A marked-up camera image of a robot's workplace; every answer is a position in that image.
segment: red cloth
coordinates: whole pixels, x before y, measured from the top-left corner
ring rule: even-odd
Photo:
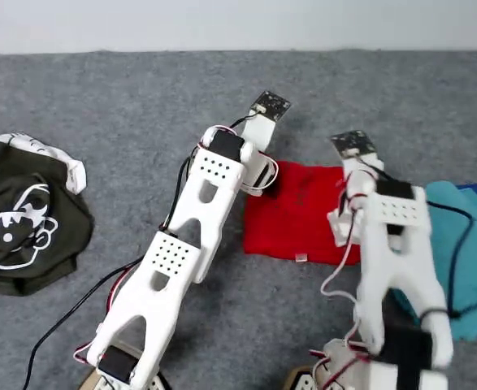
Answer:
[[[280,161],[280,173],[261,197],[247,197],[244,251],[294,260],[338,264],[345,246],[337,248],[327,213],[337,208],[343,184],[342,167],[305,167]],[[353,245],[347,264],[360,260]]]

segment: white wall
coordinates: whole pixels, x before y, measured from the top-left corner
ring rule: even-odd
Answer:
[[[0,0],[0,53],[477,49],[477,0]]]

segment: black wire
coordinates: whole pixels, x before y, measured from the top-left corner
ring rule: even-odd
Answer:
[[[139,257],[136,260],[133,260],[132,262],[129,262],[128,264],[124,266],[120,266],[119,268],[113,270],[110,272],[108,275],[102,277],[96,284],[93,286],[51,329],[43,335],[43,337],[37,341],[37,343],[34,345],[32,352],[30,353],[30,358],[28,360],[28,367],[27,367],[27,377],[25,378],[25,384],[23,387],[23,390],[28,389],[28,383],[30,382],[30,377],[33,372],[33,365],[34,365],[34,358],[36,357],[36,352],[40,348],[41,344],[52,334],[56,329],[58,329],[65,321],[67,321],[70,316],[72,316],[76,310],[78,310],[81,305],[85,303],[87,299],[90,298],[90,296],[96,292],[98,288],[100,288],[107,280],[109,280],[112,276],[119,274],[120,272],[126,271],[128,268],[131,268],[135,266],[136,264],[140,263],[144,256]]]
[[[469,233],[470,233],[471,229],[473,228],[473,225],[475,224],[475,218],[473,218],[473,215],[469,214],[467,211],[458,209],[457,207],[441,205],[440,203],[435,203],[433,201],[427,201],[427,204],[430,205],[430,206],[436,207],[437,209],[452,211],[453,213],[463,215],[469,221],[466,228],[464,229],[464,232],[460,235],[460,237],[457,240],[457,244],[455,245],[455,248],[453,250],[453,254],[451,255],[451,264],[449,266],[448,314],[449,314],[449,317],[452,318],[452,319],[459,319],[464,314],[467,314],[470,311],[477,309],[477,303],[475,303],[473,305],[469,305],[462,310],[455,310],[453,308],[453,301],[454,301],[454,294],[455,294],[455,292],[454,292],[454,289],[455,289],[454,288],[454,286],[455,286],[455,272],[457,270],[458,254],[460,253],[460,249],[462,248],[462,245],[466,241],[467,237],[469,236]]]
[[[188,166],[186,167],[186,181],[188,181],[189,177],[189,168],[191,167],[191,162],[193,161],[193,155],[195,154],[195,150],[198,149],[198,145],[193,148],[191,153],[189,154],[189,161],[188,161]]]
[[[105,375],[103,375],[102,378],[105,380],[105,384],[107,384],[108,386],[110,386],[111,390],[115,390],[114,385],[111,384],[111,382],[106,378]]]
[[[374,167],[373,165],[370,165],[368,162],[365,162],[361,157],[357,156],[356,159],[360,163],[362,163],[362,164],[366,165],[367,167],[373,169],[379,176],[384,177],[386,180],[388,180],[388,181],[400,181],[400,180],[395,179],[394,177],[391,177],[388,173],[386,173],[382,169],[379,169],[378,167]]]
[[[173,202],[171,203],[170,212],[167,215],[166,219],[164,220],[163,224],[158,227],[158,230],[160,230],[161,232],[164,232],[170,226],[171,217],[173,216],[173,213],[175,212],[176,204],[179,201],[180,186],[182,185],[182,175],[190,159],[191,157],[187,157],[182,163],[182,165],[180,166],[179,175],[177,176],[177,180],[176,180],[175,195],[173,196]]]
[[[229,126],[229,127],[230,127],[230,128],[235,128],[236,126],[238,126],[238,125],[241,124],[242,122],[254,118],[256,115],[258,115],[258,112],[257,112],[257,111],[255,111],[254,114],[243,116],[243,117],[241,117],[241,118],[235,120],[235,121],[232,123],[232,125]]]

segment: cable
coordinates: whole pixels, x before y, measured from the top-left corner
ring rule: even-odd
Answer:
[[[134,267],[135,266],[131,266],[127,270],[125,270],[121,275],[119,275],[119,277],[115,280],[114,284],[111,286],[110,293],[108,294],[108,298],[106,299],[106,313],[111,310],[111,307],[114,304],[115,296],[117,295],[117,290]]]
[[[336,278],[336,276],[339,275],[341,270],[345,267],[346,261],[349,258],[350,250],[352,249],[352,244],[353,244],[352,232],[353,232],[353,225],[355,222],[355,216],[356,216],[356,212],[354,211],[352,213],[352,222],[350,224],[349,234],[346,239],[347,245],[346,245],[345,253],[343,254],[343,258],[341,259],[336,269],[323,281],[323,283],[321,284],[320,291],[325,297],[345,297],[347,299],[350,299],[355,305],[357,305],[358,301],[349,292],[345,292],[345,291],[330,291],[329,292],[325,290],[325,288],[327,288],[327,286],[334,280],[334,278]]]
[[[104,283],[109,280],[112,276],[119,274],[122,271],[126,271],[128,268],[131,268],[137,264],[139,264],[144,256],[139,257],[136,260],[133,260],[132,262],[129,262],[128,264],[124,266],[120,266],[119,268],[114,269],[112,272],[109,274],[103,276],[62,318],[59,319],[59,321],[51,327],[43,337],[37,341],[37,343],[34,345],[33,350],[30,353],[30,358],[28,360],[28,366],[27,366],[27,376],[25,378],[25,383],[23,386],[23,390],[28,389],[28,384],[30,382],[30,377],[33,372],[33,365],[34,365],[34,358],[36,357],[36,352],[40,348],[40,346],[43,344],[43,342],[52,334],[55,332],[56,329],[58,329],[65,321],[67,321],[80,307],[83,305],[87,299],[89,299],[93,293],[95,293],[98,288],[104,285]]]
[[[278,177],[278,174],[280,173],[280,166],[278,165],[276,160],[274,160],[271,156],[268,156],[267,154],[264,154],[264,153],[262,153],[262,155],[264,155],[266,157],[266,159],[269,160],[271,162],[271,164],[274,166],[274,169],[275,169],[274,175],[271,177],[271,179],[265,185],[262,185],[260,187],[254,187],[253,185],[242,183],[241,186],[243,188],[253,189],[253,190],[267,189],[267,188],[271,187],[273,185],[273,183],[276,181],[276,178]]]
[[[346,363],[344,366],[342,366],[334,375],[332,375],[330,378],[328,378],[327,382],[324,383],[324,385],[321,387],[322,390],[327,390],[327,388],[336,382],[336,380],[342,376],[351,366],[353,366],[355,363],[357,363],[359,360],[361,360],[358,356],[354,357],[352,360],[350,360],[348,363]]]
[[[353,307],[355,310],[357,309],[357,306],[358,306],[358,300],[351,293],[342,291],[342,290],[326,291],[326,288],[336,278],[336,276],[339,275],[341,270],[345,267],[345,264],[349,258],[350,250],[352,249],[352,244],[353,244],[352,233],[353,233],[353,226],[355,224],[356,213],[357,213],[356,210],[352,211],[352,222],[350,223],[349,234],[346,239],[347,245],[346,245],[345,253],[343,254],[343,258],[341,259],[336,269],[323,281],[323,283],[321,284],[321,289],[319,290],[325,297],[343,297],[343,298],[349,299],[350,301],[353,302]],[[346,346],[349,345],[350,338],[358,330],[359,323],[360,323],[360,318],[356,316],[356,320],[353,326],[350,328],[350,330],[346,333],[345,337],[343,338]]]
[[[232,123],[232,125],[229,126],[229,127],[230,127],[230,128],[235,128],[236,126],[238,126],[238,125],[241,124],[242,122],[254,118],[256,115],[258,115],[258,112],[257,112],[257,111],[255,111],[254,114],[243,116],[243,117],[241,117],[241,118],[235,120],[235,121]]]
[[[469,220],[469,223],[467,224],[466,228],[464,229],[464,232],[460,235],[460,237],[457,240],[457,244],[455,244],[455,248],[453,250],[453,253],[451,255],[451,264],[449,265],[449,278],[448,278],[448,316],[451,319],[459,319],[461,318],[464,314],[469,313],[472,310],[477,309],[477,303],[473,305],[469,305],[466,308],[462,310],[455,310],[453,308],[453,301],[454,301],[454,286],[455,286],[455,272],[457,270],[457,262],[458,262],[458,254],[460,253],[460,250],[462,248],[462,245],[464,242],[466,242],[467,237],[469,236],[469,233],[471,229],[473,228],[473,225],[475,224],[475,218],[473,215],[469,214],[467,211],[458,209],[457,207],[452,207],[452,206],[447,206],[447,205],[441,205],[440,203],[435,203],[433,201],[427,201],[427,204],[429,206],[436,207],[437,209],[442,209],[442,210],[447,210],[447,211],[452,211],[453,213],[457,213],[460,215],[463,215]],[[427,310],[422,316],[425,317],[425,315],[432,313],[434,310]]]
[[[361,158],[361,156],[359,156],[359,155],[356,156],[356,159],[357,159],[360,163],[362,163],[362,164],[366,165],[367,167],[373,169],[373,170],[375,171],[375,173],[377,173],[379,176],[384,177],[386,180],[388,180],[388,181],[399,181],[399,180],[395,179],[394,177],[391,177],[388,173],[386,173],[386,172],[383,171],[382,169],[379,169],[378,167],[374,167],[373,165],[370,165],[368,162],[365,162],[365,160],[363,160],[363,159]]]
[[[90,348],[90,345],[92,345],[92,341],[90,341],[89,343],[86,343],[86,344],[83,344],[83,345],[80,345],[79,347],[77,347],[75,350],[74,350],[74,353],[72,354],[72,357],[74,358],[74,360],[76,362],[79,362],[79,363],[82,363],[82,364],[88,364],[88,362],[86,361],[86,359],[82,356],[80,356],[79,354],[83,351],[85,351],[86,349]]]
[[[107,384],[108,386],[110,386],[111,390],[115,390],[114,385],[111,384],[111,382],[106,378],[105,375],[103,375],[102,378],[105,380],[105,384]]]
[[[322,357],[321,359],[319,359],[316,364],[314,364],[314,366],[312,367],[312,371],[310,372],[311,375],[312,375],[312,380],[314,381],[314,385],[316,388],[318,388],[318,380],[316,379],[316,371],[318,370],[318,368],[323,365],[323,364],[327,364],[328,362],[330,362],[330,358],[325,356],[325,357]]]
[[[180,186],[182,185],[182,175],[184,173],[184,169],[188,165],[189,160],[190,160],[190,157],[187,157],[184,160],[184,162],[182,163],[182,165],[180,165],[179,174],[178,174],[177,180],[176,180],[175,195],[173,196],[173,202],[171,203],[170,212],[167,214],[166,219],[164,219],[164,222],[158,227],[158,230],[160,230],[161,232],[164,232],[170,226],[171,217],[173,217],[173,213],[175,212],[176,204],[179,201]]]

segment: circuit board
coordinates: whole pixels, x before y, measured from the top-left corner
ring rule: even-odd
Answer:
[[[257,111],[273,122],[278,122],[280,118],[290,108],[291,103],[273,92],[265,91],[251,106],[251,110]]]
[[[342,159],[376,153],[375,146],[368,135],[361,131],[343,132],[330,137],[330,141]]]

